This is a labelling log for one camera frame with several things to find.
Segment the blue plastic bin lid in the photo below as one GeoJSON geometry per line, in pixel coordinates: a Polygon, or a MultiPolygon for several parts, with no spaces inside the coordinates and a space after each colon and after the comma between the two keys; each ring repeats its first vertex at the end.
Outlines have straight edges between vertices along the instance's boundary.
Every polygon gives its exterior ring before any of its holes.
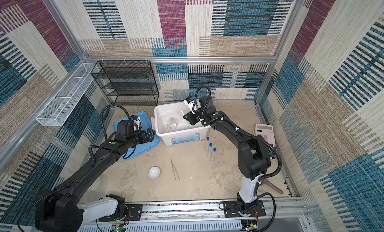
{"type": "Polygon", "coordinates": [[[114,123],[114,135],[117,142],[124,143],[119,149],[122,159],[131,159],[159,144],[159,138],[153,131],[152,122],[146,112],[138,112],[114,123]]]}

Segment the glass flask with stopper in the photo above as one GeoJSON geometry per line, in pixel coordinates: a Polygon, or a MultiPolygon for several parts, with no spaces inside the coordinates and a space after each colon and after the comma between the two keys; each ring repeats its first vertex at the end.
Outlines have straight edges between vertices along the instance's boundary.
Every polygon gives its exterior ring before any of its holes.
{"type": "Polygon", "coordinates": [[[178,127],[178,124],[179,120],[175,117],[170,117],[167,122],[167,125],[171,130],[175,130],[178,127]]]}

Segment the white ceramic mortar bowl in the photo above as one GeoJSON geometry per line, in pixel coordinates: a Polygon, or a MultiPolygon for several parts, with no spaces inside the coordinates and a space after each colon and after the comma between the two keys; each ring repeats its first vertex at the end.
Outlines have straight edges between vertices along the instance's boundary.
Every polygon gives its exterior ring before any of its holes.
{"type": "Polygon", "coordinates": [[[157,179],[161,174],[161,170],[159,167],[152,167],[148,172],[148,177],[151,179],[157,179]]]}

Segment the metal tweezers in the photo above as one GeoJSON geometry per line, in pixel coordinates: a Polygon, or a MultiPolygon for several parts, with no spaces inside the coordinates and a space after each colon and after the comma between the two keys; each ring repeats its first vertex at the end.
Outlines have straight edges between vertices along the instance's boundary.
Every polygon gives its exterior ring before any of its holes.
{"type": "Polygon", "coordinates": [[[170,159],[170,161],[171,161],[171,165],[172,165],[172,170],[173,170],[174,178],[175,178],[175,181],[177,182],[177,181],[180,180],[180,176],[179,176],[179,174],[177,172],[177,169],[176,169],[172,159],[170,159]]]}

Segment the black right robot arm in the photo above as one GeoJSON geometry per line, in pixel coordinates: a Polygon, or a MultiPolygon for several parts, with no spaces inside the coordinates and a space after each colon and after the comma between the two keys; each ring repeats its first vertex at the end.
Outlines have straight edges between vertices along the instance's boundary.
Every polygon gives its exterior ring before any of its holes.
{"type": "Polygon", "coordinates": [[[183,118],[190,125],[201,123],[226,136],[238,150],[238,167],[243,175],[242,187],[237,195],[237,207],[242,216],[249,216],[258,206],[258,188],[263,180],[276,176],[282,169],[282,158],[274,146],[262,136],[252,135],[237,126],[223,111],[216,110],[211,89],[201,86],[195,95],[188,96],[184,104],[190,109],[183,118]]]}

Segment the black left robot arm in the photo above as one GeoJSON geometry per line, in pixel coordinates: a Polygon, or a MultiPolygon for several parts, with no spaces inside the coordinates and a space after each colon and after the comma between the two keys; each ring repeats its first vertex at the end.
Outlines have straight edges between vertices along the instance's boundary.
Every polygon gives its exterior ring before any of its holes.
{"type": "Polygon", "coordinates": [[[32,209],[35,209],[35,228],[42,232],[76,232],[83,225],[103,217],[126,219],[130,212],[123,197],[107,195],[87,204],[79,201],[106,169],[120,158],[132,156],[128,152],[130,148],[152,142],[155,131],[144,130],[138,117],[130,114],[118,123],[116,132],[110,136],[105,128],[102,131],[105,140],[99,146],[89,146],[88,162],[52,190],[39,190],[35,202],[20,213],[19,230],[22,230],[21,221],[32,209]]]}

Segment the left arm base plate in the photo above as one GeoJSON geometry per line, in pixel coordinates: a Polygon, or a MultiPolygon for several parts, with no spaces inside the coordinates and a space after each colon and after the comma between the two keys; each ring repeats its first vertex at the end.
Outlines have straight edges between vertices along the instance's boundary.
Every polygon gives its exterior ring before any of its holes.
{"type": "Polygon", "coordinates": [[[143,204],[126,204],[123,213],[117,213],[98,219],[98,222],[139,221],[142,216],[143,204]]]}

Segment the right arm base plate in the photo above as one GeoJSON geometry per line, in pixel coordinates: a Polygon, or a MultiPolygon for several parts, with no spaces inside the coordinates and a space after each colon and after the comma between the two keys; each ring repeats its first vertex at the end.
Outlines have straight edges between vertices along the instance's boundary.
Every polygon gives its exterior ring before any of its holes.
{"type": "Polygon", "coordinates": [[[249,204],[240,201],[222,201],[219,208],[224,211],[226,218],[237,217],[265,217],[266,211],[261,200],[255,200],[249,204]]]}

